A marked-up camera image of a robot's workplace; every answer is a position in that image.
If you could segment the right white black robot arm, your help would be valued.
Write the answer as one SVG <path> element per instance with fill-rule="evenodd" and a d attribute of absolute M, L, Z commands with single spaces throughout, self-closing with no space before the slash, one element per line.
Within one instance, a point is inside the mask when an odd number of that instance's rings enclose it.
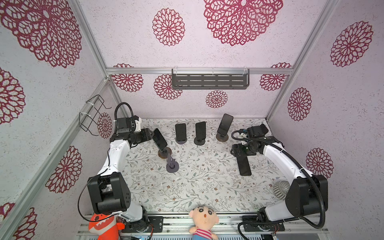
<path fill-rule="evenodd" d="M 320 222 L 325 222 L 328 210 L 328 180 L 323 175 L 315 175 L 298 163 L 273 136 L 247 140 L 245 144 L 232 146 L 231 154 L 238 162 L 241 173 L 251 173 L 248 156 L 263 155 L 283 173 L 290 188 L 284 200 L 260 209 L 263 222 L 304 219 L 305 216 L 320 214 Z"/>

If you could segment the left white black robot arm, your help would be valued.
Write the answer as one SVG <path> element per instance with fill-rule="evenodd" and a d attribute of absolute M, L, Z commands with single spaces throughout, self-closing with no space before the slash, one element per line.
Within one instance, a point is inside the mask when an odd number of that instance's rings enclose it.
<path fill-rule="evenodd" d="M 153 135 L 148 128 L 112 135 L 102 169 L 87 182 L 94 213 L 120 217 L 131 224 L 149 223 L 145 208 L 132 202 L 131 192 L 121 169 L 132 146 L 150 141 Z"/>

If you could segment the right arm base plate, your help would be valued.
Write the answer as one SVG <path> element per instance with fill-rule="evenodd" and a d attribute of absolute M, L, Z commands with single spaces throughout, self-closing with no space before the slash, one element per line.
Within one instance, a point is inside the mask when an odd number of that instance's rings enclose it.
<path fill-rule="evenodd" d="M 283 223 L 261 224 L 266 223 L 267 221 L 259 220 L 256 215 L 242 216 L 242 222 L 253 223 L 243 225 L 245 232 L 283 232 L 286 230 Z"/>

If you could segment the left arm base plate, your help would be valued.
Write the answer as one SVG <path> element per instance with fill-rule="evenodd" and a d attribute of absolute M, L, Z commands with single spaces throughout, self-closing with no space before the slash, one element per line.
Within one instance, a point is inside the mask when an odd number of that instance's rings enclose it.
<path fill-rule="evenodd" d="M 138 221 L 137 223 L 125 223 L 122 233 L 161 233 L 163 231 L 163 216 L 149 216 L 147 222 Z"/>

